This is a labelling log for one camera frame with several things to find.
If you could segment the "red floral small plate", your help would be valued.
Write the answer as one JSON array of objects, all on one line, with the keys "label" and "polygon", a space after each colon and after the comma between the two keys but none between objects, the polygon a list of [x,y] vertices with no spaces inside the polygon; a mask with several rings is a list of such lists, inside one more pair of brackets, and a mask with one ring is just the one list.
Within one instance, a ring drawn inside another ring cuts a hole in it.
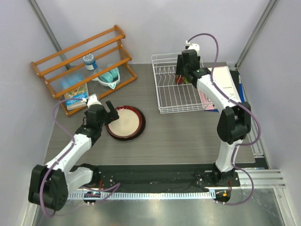
[{"label": "red floral small plate", "polygon": [[182,85],[182,84],[187,84],[187,80],[184,76],[181,76],[181,75],[176,75],[175,76],[175,83],[177,85]]}]

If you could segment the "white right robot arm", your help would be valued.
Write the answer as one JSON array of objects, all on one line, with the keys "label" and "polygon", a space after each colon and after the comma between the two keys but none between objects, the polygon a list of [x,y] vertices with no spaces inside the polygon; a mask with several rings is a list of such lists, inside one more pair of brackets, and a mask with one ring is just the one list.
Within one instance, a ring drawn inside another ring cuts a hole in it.
[{"label": "white right robot arm", "polygon": [[251,110],[248,102],[240,106],[230,102],[214,86],[211,71],[200,68],[200,57],[194,49],[186,49],[177,57],[176,74],[187,79],[196,89],[205,93],[220,113],[217,134],[221,140],[217,160],[212,172],[200,175],[200,186],[227,186],[235,178],[233,166],[238,146],[251,130],[251,116],[245,111]]}]

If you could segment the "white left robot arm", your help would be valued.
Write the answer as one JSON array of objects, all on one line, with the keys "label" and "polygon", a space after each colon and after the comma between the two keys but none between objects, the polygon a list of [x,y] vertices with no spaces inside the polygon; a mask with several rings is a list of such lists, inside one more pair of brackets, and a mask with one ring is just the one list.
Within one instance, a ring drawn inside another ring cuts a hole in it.
[{"label": "white left robot arm", "polygon": [[88,109],[81,126],[71,136],[70,143],[46,165],[36,165],[32,169],[28,201],[59,211],[67,197],[83,185],[94,188],[99,185],[100,176],[96,166],[81,164],[71,171],[79,158],[101,137],[103,127],[119,119],[111,101],[106,101],[109,111],[98,101],[89,98]]}]

